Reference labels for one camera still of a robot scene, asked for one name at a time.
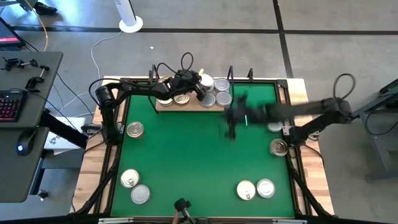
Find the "wooden tray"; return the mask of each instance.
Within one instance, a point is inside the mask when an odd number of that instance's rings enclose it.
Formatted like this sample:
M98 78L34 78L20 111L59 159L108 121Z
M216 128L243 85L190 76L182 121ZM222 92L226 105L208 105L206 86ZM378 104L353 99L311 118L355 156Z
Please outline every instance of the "wooden tray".
M211 108L204 108L201 106L198 98L197 98L197 93L194 91L189 93L189 102L185 106L179 106L175 102L171 106L162 106L157 100L156 100L156 109L158 111L206 111L206 112L214 112L214 111L224 111L224 108L220 107L217 105L217 103L212 106Z

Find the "tin can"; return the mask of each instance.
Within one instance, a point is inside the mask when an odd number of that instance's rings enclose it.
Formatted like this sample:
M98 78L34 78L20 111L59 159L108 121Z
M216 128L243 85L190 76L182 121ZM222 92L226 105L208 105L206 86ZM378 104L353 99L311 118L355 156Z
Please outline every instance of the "tin can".
M282 130L284 124L282 122L277 122L277 123L268 123L268 130L272 132L278 132Z
M132 202L140 205L149 200L150 190L144 184L139 184L135 186L131 191L131 200Z
M263 198L270 198L275 194L275 185L269 179L261 179L257 183L257 192Z
M208 74L202 74L200 80L200 86L204 88L207 92L213 91L214 89L214 78Z
M248 180L242 180L236 187L239 197L243 200L250 200L256 194L256 187Z
M157 100L162 106L171 106L173 104L173 99L168 100Z
M120 182L123 187L131 188L138 184L139 174L135 169L128 169L122 173Z
M229 81L225 78L218 78L214 81L216 91L229 91Z
M285 156L288 149L286 142L281 139L274 139L269 146L269 152L274 156Z
M144 125L141 122L131 122L127 126L127 134L132 138L141 138L144 135Z
M220 107L227 107L232 102L232 96L227 92L219 92L216 95L216 102Z
M190 97L189 97L189 93L187 93L187 94L181 94L181 95L175 96L175 97L174 97L174 101L175 101L175 103L176 103L177 105L179 105L179 106L184 106L184 105L188 104L189 98L190 98Z
M216 104L216 96L212 93L207 93L200 104L204 108L211 108L214 106L214 104Z

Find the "computer mouse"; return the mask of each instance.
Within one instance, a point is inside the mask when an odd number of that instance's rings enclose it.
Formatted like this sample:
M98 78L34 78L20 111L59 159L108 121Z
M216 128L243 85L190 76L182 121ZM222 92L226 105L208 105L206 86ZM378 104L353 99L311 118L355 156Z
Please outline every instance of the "computer mouse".
M29 155L30 152L32 152L35 136L35 128L27 129L21 133L16 146L18 155L26 156Z

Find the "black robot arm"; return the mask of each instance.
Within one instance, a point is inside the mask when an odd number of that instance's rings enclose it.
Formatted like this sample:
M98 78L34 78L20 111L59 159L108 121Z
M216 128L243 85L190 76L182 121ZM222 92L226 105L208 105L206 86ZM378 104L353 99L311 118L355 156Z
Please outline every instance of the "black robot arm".
M103 139L108 145L120 143L121 134L114 122L114 109L131 95L154 96L160 100L168 100L174 96L195 91L201 101L206 91L199 87L201 77L192 70L179 70L174 77L169 77L161 83L141 84L122 82L109 83L99 87L95 93L103 119ZM112 90L119 90L120 95L115 98Z
M237 107L226 108L224 115L229 125L227 136L236 137L235 126L237 124L260 124L284 122L287 119L300 115L319 115L304 126L294 126L289 129L290 142L302 145L308 135L323 131L331 124L346 124L351 122L351 108L349 103L341 98L327 98L321 101L313 101L299 105L287 105L282 103L261 104L257 108L246 106L247 96L238 98Z

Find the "wooden table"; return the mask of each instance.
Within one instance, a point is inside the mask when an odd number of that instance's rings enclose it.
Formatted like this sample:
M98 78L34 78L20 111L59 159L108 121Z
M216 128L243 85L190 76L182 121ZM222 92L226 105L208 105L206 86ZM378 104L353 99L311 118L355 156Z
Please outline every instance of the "wooden table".
M105 78L145 78L145 77L105 77ZM112 80L104 80L102 85L108 84L110 82L116 82ZM289 86L289 95L290 95L290 102L292 104L298 103L305 103L308 101L307 92L305 90L304 80L301 78L288 78L287 83ZM118 114L118 121L122 120L122 114L124 109L124 102L120 106L119 114ZM95 124L101 124L101 114L98 108L95 111L95 116L93 122ZM311 121L311 116L301 116L295 118L295 124L297 126L302 126L307 122ZM102 137L97 135L91 138L88 141L87 148L94 146L100 142L102 142ZM307 140L307 145L319 151L319 145L316 141ZM73 198L73 204L75 208L78 210L83 206L83 204L88 200L91 194L94 192L95 188L98 186L100 181L101 169L103 166L104 161L104 154L105 154L105 145L102 144L98 147L95 147L90 152L87 152L84 156L83 163L81 165L80 173L78 182L76 185L75 195ZM114 153L116 152L116 146L113 147L111 151L111 157L109 160L109 167L111 166ZM305 180L307 182L308 188L311 190L312 194L314 194L315 198L318 200L319 203L323 206L323 208L333 214L333 206L331 204L330 193L328 188L328 183L326 181L325 170L323 168L322 160L319 155L315 154L310 149L306 147L301 147L301 156L303 162L303 169L305 173ZM106 186L103 192L103 198L101 201L100 212L103 212L106 206L106 202L108 199L108 192L109 192L109 185ZM298 202L300 210L303 214L305 214L305 206L303 195L301 193L300 188L296 184L296 191L298 195Z

